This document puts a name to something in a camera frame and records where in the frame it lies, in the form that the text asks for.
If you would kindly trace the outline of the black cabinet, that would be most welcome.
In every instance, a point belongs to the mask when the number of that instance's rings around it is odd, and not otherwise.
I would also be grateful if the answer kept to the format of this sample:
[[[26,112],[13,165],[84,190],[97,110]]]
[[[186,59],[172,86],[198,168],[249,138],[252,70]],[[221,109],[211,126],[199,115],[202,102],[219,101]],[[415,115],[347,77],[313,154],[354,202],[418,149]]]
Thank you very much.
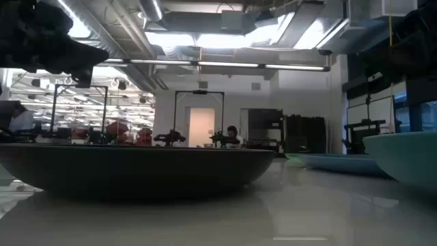
[[[286,117],[285,153],[326,153],[326,124],[322,117]]]

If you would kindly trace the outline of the black rolling stand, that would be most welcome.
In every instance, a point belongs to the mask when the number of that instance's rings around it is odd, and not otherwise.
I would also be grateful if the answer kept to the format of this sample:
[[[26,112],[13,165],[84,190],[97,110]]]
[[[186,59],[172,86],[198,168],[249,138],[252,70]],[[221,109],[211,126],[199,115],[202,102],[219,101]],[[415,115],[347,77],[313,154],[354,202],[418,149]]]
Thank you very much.
[[[365,103],[367,117],[358,123],[346,124],[343,126],[346,131],[346,138],[341,142],[346,147],[347,154],[365,154],[363,139],[381,133],[381,127],[386,120],[372,120],[370,118],[370,94],[366,95]]]

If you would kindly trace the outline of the long ceiling light bar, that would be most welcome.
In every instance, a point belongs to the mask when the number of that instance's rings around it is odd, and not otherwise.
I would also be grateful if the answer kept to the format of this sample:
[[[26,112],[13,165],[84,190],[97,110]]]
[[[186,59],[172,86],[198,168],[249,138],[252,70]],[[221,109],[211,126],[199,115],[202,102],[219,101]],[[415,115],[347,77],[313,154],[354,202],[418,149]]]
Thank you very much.
[[[163,59],[120,59],[112,58],[103,61],[104,64],[147,64],[147,65],[166,65],[166,66],[214,66],[226,68],[253,68],[267,70],[298,70],[310,72],[328,72],[328,66],[306,66],[294,64],[256,64],[256,63],[239,63],[226,61],[201,61],[201,60],[163,60]]]

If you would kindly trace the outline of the pale door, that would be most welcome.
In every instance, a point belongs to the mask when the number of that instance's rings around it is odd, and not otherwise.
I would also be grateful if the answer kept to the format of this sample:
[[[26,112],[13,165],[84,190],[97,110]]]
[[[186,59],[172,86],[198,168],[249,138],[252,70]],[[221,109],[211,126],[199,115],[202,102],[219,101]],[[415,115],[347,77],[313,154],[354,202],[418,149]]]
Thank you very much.
[[[191,108],[188,145],[204,147],[212,144],[214,134],[215,110],[213,108]]]

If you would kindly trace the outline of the black plastic plate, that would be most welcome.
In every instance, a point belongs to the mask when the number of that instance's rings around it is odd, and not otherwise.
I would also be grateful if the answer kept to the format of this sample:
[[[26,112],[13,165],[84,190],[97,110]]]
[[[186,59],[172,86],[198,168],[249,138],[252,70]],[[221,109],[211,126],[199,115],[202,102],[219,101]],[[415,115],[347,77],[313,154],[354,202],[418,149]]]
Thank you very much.
[[[257,180],[275,152],[238,148],[0,143],[0,164],[48,193],[93,200],[203,197]]]

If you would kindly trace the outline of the black gantry frame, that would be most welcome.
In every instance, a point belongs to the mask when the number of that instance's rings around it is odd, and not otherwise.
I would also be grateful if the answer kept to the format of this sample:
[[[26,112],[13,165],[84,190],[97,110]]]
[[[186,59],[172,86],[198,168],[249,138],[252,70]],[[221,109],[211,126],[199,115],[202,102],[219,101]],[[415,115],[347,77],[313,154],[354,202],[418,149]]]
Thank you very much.
[[[214,134],[224,130],[225,93],[208,90],[176,90],[173,99],[173,130],[189,137],[191,109],[212,109],[213,127],[207,130]]]
[[[55,126],[55,112],[56,112],[56,106],[57,106],[57,97],[61,96],[63,92],[58,92],[58,89],[60,87],[63,87],[64,89],[70,89],[72,85],[64,85],[64,84],[55,84],[55,91],[53,94],[53,103],[52,103],[52,113],[51,113],[51,123],[50,123],[50,129],[49,131],[52,133]],[[109,87],[105,85],[90,85],[89,87],[85,87],[84,85],[75,85],[75,88],[79,89],[89,89],[89,88],[102,88],[104,89],[104,104],[103,104],[103,115],[102,115],[102,127],[101,132],[105,132],[105,121],[106,121],[106,115],[107,115],[107,100],[109,95]]]

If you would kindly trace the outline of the glass window wall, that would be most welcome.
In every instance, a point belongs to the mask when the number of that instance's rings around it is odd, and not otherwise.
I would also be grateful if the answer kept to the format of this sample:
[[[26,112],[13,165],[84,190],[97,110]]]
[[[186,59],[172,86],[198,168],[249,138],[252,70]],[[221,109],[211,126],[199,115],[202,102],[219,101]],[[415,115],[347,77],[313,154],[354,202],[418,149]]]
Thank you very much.
[[[437,131],[437,79],[407,79],[394,97],[395,132]]]

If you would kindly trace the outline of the seated person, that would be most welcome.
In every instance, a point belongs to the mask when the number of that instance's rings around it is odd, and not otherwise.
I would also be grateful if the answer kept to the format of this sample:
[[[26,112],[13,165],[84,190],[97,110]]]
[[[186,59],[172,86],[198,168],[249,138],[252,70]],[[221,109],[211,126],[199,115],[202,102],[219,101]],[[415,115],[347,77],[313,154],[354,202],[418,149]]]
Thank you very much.
[[[228,143],[228,148],[241,148],[243,144],[243,138],[238,134],[238,130],[235,126],[228,126],[227,127],[227,136],[237,139],[239,143]]]

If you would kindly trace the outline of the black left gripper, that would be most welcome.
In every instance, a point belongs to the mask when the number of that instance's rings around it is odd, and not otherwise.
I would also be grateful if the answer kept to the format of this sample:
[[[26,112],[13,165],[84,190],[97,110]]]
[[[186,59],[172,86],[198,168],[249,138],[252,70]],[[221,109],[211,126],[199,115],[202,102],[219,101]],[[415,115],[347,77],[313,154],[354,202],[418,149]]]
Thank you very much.
[[[55,5],[0,0],[0,68],[66,73],[76,87],[90,88],[92,67],[107,60],[109,53],[72,40],[72,26],[73,20]]]

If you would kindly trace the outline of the translucent green plastic plate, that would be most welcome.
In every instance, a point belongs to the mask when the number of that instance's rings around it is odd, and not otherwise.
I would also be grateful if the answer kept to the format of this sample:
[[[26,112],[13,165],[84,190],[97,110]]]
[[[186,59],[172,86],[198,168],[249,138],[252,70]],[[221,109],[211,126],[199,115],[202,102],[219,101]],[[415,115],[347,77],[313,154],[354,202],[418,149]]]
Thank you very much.
[[[305,158],[301,154],[291,154],[286,153],[286,162],[285,164],[290,167],[299,167],[299,168],[306,168],[307,164],[305,163]]]

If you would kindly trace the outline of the grey ceiling box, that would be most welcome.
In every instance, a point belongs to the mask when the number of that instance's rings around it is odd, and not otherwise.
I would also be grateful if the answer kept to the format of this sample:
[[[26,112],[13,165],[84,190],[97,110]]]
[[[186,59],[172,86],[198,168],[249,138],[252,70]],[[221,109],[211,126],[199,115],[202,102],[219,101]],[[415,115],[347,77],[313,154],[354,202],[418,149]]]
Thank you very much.
[[[241,11],[222,10],[221,11],[221,29],[225,31],[240,31],[242,29]]]

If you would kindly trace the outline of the black shelving rack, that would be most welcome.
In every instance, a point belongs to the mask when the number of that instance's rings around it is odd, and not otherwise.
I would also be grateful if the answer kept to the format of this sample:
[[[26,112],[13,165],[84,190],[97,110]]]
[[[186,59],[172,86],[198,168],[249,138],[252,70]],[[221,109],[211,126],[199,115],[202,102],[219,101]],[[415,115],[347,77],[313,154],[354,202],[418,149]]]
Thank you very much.
[[[248,139],[250,149],[272,150],[280,153],[284,142],[282,109],[249,109]]]

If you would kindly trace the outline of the dark computer monitor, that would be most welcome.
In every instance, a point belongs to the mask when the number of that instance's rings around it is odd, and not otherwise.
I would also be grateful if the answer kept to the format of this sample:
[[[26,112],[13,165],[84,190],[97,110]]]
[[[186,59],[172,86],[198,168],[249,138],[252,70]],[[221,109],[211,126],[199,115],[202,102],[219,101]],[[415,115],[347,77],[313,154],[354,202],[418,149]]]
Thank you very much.
[[[19,102],[15,100],[0,100],[0,129],[9,127],[18,104]]]

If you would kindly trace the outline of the silver ventilation duct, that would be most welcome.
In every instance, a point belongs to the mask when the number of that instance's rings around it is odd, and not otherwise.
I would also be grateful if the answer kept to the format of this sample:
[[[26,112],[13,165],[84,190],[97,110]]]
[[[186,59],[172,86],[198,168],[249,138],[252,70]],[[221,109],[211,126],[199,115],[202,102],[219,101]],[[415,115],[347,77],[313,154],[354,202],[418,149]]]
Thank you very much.
[[[147,21],[157,22],[164,16],[160,0],[139,0],[139,7]]]

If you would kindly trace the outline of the person at monitor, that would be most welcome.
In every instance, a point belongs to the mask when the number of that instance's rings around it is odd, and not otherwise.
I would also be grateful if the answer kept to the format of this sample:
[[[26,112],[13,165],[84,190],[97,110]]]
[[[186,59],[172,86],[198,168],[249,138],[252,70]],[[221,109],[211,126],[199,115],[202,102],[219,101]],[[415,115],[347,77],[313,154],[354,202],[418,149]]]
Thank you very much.
[[[12,132],[27,131],[33,128],[33,112],[19,102],[14,105],[14,112],[10,121],[9,130]]]

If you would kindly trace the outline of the red machine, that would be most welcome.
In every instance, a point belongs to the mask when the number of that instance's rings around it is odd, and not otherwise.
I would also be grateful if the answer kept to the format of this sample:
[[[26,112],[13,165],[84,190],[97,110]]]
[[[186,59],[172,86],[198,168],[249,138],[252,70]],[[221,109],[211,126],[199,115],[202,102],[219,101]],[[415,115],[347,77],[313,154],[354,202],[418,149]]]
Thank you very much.
[[[112,122],[106,126],[107,142],[110,144],[122,144],[128,140],[126,133],[129,127],[123,122]]]
[[[139,146],[152,145],[152,130],[150,128],[142,128],[137,133],[137,145]]]

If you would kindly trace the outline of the blue plastic plate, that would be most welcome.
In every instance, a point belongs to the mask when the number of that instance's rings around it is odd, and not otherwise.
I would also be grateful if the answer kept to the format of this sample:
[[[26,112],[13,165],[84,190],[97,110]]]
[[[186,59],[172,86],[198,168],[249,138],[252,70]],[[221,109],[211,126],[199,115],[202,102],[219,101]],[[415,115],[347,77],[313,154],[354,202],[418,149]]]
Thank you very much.
[[[329,172],[391,178],[368,154],[298,154],[305,166]]]

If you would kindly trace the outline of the teal plastic plate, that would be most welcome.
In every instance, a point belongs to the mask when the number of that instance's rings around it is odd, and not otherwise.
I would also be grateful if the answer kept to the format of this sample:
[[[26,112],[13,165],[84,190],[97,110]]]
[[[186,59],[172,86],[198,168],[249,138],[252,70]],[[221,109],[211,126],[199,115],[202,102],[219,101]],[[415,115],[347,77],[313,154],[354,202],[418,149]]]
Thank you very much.
[[[410,187],[437,193],[437,131],[374,135],[363,138],[378,167]]]

